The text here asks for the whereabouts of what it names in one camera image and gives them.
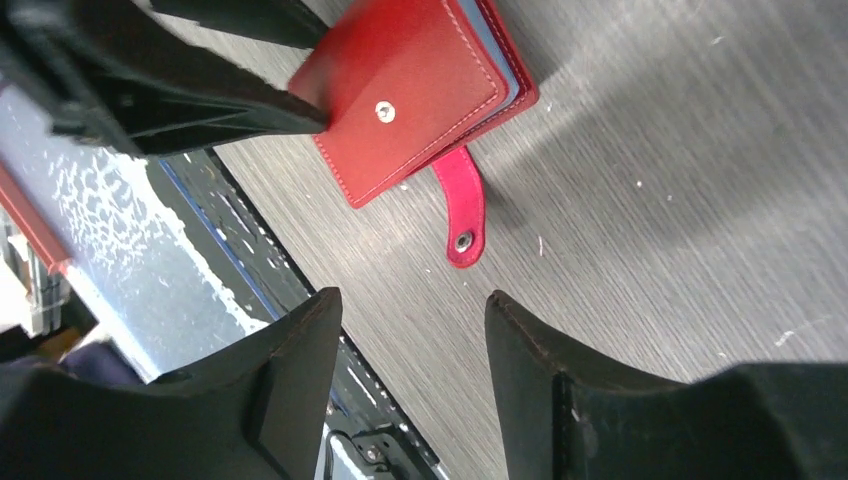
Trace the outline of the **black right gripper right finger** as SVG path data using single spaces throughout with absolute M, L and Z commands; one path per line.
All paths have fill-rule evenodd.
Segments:
M 485 335 L 512 479 L 847 475 L 843 363 L 741 363 L 680 383 L 581 343 L 499 290 Z

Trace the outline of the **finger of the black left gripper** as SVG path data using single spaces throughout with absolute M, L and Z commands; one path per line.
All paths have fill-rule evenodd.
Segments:
M 152 0 L 150 7 L 204 28 L 297 49 L 313 49 L 329 31 L 299 0 Z
M 317 107 L 185 42 L 157 14 L 133 1 L 5 1 L 2 73 L 53 134 L 137 157 L 325 130 Z

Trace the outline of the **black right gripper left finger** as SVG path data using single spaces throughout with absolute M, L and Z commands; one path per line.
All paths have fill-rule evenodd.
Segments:
M 144 385 L 52 367 L 1 369 L 5 479 L 310 479 L 342 297 L 335 287 Z

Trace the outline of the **red leather card holder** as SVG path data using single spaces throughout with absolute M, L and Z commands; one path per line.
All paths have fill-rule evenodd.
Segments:
M 351 207 L 431 169 L 448 261 L 480 259 L 486 201 L 468 144 L 539 97 L 494 2 L 356 1 L 288 88 L 328 115 L 314 141 Z

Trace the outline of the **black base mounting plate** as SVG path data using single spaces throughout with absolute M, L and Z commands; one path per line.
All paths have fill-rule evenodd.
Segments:
M 236 302 L 277 320 L 315 292 L 300 267 L 211 149 L 158 159 L 178 212 L 224 270 Z M 338 353 L 325 414 L 319 479 L 445 479 L 438 455 L 347 332 Z

